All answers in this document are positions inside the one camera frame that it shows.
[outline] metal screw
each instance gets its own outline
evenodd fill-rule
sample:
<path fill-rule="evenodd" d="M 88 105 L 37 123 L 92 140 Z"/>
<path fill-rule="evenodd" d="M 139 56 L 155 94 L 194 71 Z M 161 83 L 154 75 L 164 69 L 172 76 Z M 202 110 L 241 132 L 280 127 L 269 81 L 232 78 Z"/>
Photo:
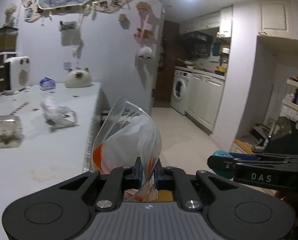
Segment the metal screw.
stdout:
<path fill-rule="evenodd" d="M 190 209 L 197 209 L 201 206 L 201 204 L 196 200 L 189 200 L 185 203 L 185 206 Z"/>
<path fill-rule="evenodd" d="M 112 207 L 112 202 L 110 200 L 100 200 L 97 202 L 97 207 L 98 208 L 109 208 Z"/>

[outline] wooden cabinet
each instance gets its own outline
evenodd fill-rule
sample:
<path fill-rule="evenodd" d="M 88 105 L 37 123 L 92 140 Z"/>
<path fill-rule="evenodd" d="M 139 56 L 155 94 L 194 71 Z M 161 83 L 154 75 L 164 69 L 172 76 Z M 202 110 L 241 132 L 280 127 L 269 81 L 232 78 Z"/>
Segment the wooden cabinet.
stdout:
<path fill-rule="evenodd" d="M 218 28 L 219 26 L 220 12 L 215 12 L 180 23 L 179 34 Z"/>
<path fill-rule="evenodd" d="M 192 76 L 187 102 L 187 113 L 210 131 L 213 130 L 222 90 L 223 81 L 207 75 Z"/>
<path fill-rule="evenodd" d="M 292 39 L 290 0 L 258 1 L 258 35 Z"/>
<path fill-rule="evenodd" d="M 222 8 L 220 11 L 219 37 L 229 38 L 232 33 L 233 7 Z"/>

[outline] ziplock bag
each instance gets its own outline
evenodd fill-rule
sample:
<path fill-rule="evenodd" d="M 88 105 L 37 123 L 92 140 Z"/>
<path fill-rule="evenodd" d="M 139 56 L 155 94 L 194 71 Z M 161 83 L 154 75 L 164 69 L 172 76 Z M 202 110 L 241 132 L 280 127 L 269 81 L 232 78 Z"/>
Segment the ziplock bag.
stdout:
<path fill-rule="evenodd" d="M 90 171 L 109 174 L 116 167 L 133 166 L 140 156 L 144 171 L 142 187 L 127 190 L 124 198 L 127 201 L 153 200 L 157 198 L 157 191 L 152 174 L 161 147 L 161 135 L 151 117 L 120 97 L 94 141 Z"/>

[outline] kitchen counter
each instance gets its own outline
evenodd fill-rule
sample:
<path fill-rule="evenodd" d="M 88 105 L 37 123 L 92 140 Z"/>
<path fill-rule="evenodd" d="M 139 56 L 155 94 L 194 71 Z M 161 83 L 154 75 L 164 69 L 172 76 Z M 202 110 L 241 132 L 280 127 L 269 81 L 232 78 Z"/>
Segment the kitchen counter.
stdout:
<path fill-rule="evenodd" d="M 78 125 L 51 133 L 40 106 L 46 96 L 74 110 Z M 0 115 L 8 115 L 26 102 L 29 104 L 15 114 L 23 125 L 21 145 L 0 149 L 0 240 L 8 240 L 1 223 L 4 209 L 18 198 L 86 171 L 88 153 L 100 129 L 100 83 L 85 88 L 57 84 L 47 91 L 35 85 L 27 92 L 0 96 Z"/>
<path fill-rule="evenodd" d="M 226 80 L 225 76 L 218 75 L 218 74 L 215 74 L 215 73 L 206 72 L 206 71 L 201 71 L 201 70 L 196 70 L 196 69 L 189 69 L 189 68 L 186 68 L 186 67 L 178 67 L 178 66 L 175 66 L 175 69 L 183 70 L 183 71 L 190 72 L 190 73 L 204 74 L 204 75 L 208 75 L 208 76 L 211 76 L 211 77 Z"/>

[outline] gray ribbed plate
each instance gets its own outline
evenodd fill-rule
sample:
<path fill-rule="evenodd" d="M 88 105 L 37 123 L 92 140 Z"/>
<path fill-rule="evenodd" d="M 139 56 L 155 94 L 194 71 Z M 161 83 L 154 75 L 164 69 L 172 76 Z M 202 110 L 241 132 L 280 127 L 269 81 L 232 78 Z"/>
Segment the gray ribbed plate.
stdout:
<path fill-rule="evenodd" d="M 176 202 L 123 202 L 98 214 L 78 240 L 223 240 L 202 215 L 181 210 Z"/>

